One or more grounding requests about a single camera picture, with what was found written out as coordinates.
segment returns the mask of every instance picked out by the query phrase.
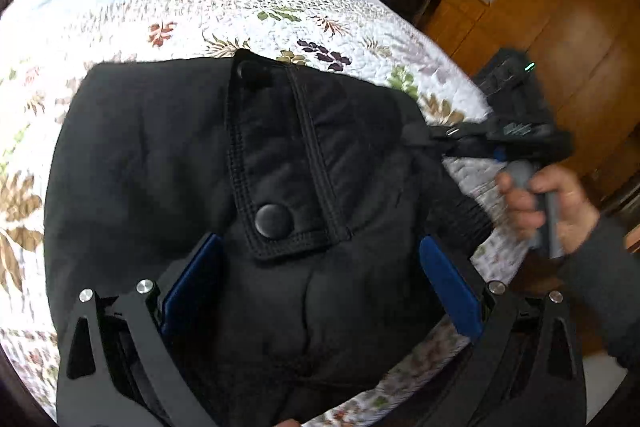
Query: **wooden desk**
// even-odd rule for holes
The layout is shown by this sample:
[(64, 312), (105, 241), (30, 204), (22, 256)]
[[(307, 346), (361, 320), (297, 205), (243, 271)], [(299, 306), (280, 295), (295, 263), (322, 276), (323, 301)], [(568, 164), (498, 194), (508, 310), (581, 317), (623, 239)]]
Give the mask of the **wooden desk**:
[(487, 7), (483, 0), (440, 0), (436, 11), (419, 29), (452, 55)]

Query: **jacket sleeve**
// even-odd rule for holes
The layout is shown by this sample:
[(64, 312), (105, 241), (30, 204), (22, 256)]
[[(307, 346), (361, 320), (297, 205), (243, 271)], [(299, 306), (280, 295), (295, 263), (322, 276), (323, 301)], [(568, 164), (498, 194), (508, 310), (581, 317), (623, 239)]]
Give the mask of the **jacket sleeve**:
[(595, 311), (609, 354), (640, 371), (640, 260), (626, 251), (622, 227), (601, 217), (559, 276)]

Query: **gray handle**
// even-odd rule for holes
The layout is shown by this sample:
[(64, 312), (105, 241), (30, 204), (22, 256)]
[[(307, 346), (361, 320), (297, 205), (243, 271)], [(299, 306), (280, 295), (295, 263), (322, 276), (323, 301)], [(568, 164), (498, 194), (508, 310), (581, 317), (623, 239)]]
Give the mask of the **gray handle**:
[[(517, 160), (507, 165), (508, 172), (517, 188), (529, 190), (529, 180), (538, 171), (530, 162)], [(560, 212), (558, 207), (558, 194), (546, 192), (537, 194), (537, 209), (545, 213), (545, 224), (536, 231), (536, 235), (529, 241), (529, 248), (537, 250), (542, 257), (558, 259), (564, 255), (560, 240), (558, 239), (558, 219)]]

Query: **person's arm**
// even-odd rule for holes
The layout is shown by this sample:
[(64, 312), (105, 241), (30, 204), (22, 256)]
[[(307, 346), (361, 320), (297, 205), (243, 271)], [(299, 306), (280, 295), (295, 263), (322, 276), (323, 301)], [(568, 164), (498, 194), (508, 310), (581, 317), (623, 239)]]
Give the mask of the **person's arm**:
[[(535, 198), (513, 187), (508, 174), (496, 177), (511, 222), (528, 238), (545, 222)], [(624, 233), (612, 219), (600, 217), (571, 171), (557, 165), (538, 172), (531, 192), (556, 190), (560, 205), (558, 235), (566, 254), (559, 277), (593, 309), (602, 324), (609, 353), (620, 365), (640, 369), (640, 261), (625, 250)]]

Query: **silver bolt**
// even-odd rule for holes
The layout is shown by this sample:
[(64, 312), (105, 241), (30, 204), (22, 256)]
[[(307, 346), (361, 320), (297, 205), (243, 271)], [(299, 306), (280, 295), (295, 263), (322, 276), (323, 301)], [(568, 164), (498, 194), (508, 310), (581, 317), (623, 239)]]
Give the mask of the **silver bolt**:
[(507, 286), (500, 281), (491, 281), (489, 284), (489, 291), (494, 295), (502, 295), (507, 291)]
[(80, 292), (78, 298), (80, 299), (80, 302), (89, 302), (94, 298), (94, 291), (91, 288), (85, 288)]
[(136, 291), (141, 295), (149, 293), (154, 288), (154, 282), (150, 279), (143, 279), (136, 284)]
[(549, 293), (549, 298), (551, 299), (551, 302), (555, 302), (556, 304), (559, 304), (564, 300), (564, 297), (562, 297), (562, 294), (558, 290), (553, 290)]

